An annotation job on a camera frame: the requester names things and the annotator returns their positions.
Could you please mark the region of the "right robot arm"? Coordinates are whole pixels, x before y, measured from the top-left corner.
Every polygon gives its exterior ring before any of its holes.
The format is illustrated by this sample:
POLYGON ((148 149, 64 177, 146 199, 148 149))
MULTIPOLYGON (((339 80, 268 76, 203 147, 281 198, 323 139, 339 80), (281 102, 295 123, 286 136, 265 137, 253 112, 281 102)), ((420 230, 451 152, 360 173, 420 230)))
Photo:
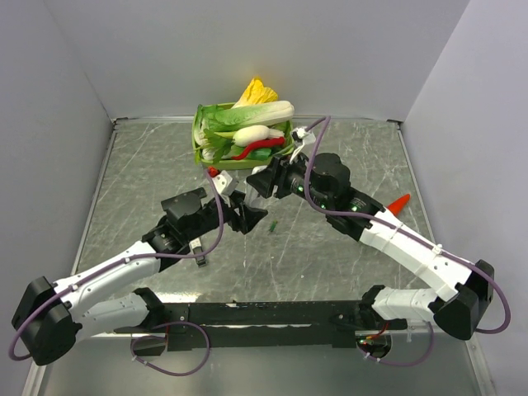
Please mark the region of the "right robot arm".
POLYGON ((294 161, 275 158, 247 184, 263 198, 295 194, 310 197, 321 210, 335 210, 326 220, 338 232, 384 253, 427 284, 418 290, 372 288, 364 296, 369 303, 360 309, 363 324, 375 329, 395 319, 432 322, 454 338, 469 340, 493 299, 493 266, 448 257, 387 207, 353 188, 349 168, 335 153, 320 153, 311 169, 307 165, 304 154, 294 161))

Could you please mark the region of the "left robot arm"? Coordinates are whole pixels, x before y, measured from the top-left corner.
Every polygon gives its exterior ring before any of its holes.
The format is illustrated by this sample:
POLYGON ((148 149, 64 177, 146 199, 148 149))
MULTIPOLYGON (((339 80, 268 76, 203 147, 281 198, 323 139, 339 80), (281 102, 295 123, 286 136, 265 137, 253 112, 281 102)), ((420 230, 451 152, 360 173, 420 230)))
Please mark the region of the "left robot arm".
POLYGON ((28 284, 12 318, 16 334, 8 355, 14 361, 32 359, 48 365, 79 341, 87 331, 82 316, 117 290, 165 271, 182 259, 194 258, 190 243, 206 233, 247 234, 267 212, 247 205, 234 191, 226 200, 218 193, 207 203, 203 188, 162 202, 158 224, 119 255, 75 276, 55 282, 41 276, 28 284))

